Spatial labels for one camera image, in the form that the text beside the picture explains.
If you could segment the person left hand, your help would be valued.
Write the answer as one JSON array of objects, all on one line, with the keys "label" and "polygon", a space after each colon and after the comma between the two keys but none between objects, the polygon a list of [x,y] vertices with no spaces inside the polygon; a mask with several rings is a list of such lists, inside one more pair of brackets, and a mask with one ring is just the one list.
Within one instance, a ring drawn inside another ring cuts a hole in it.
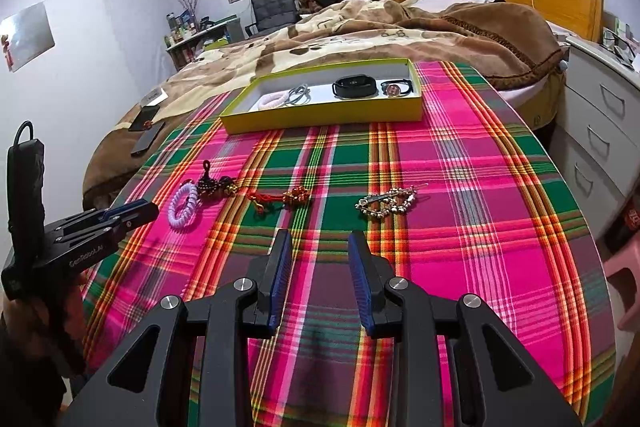
[{"label": "person left hand", "polygon": [[[72,340],[74,349],[81,348],[86,332],[81,291],[87,283],[85,273],[76,277],[62,290],[63,331]],[[10,300],[2,295],[1,313],[1,377],[10,384],[44,373],[51,366],[56,375],[74,378],[85,372],[85,362],[74,366],[60,345],[53,339],[50,309],[38,298]]]}]

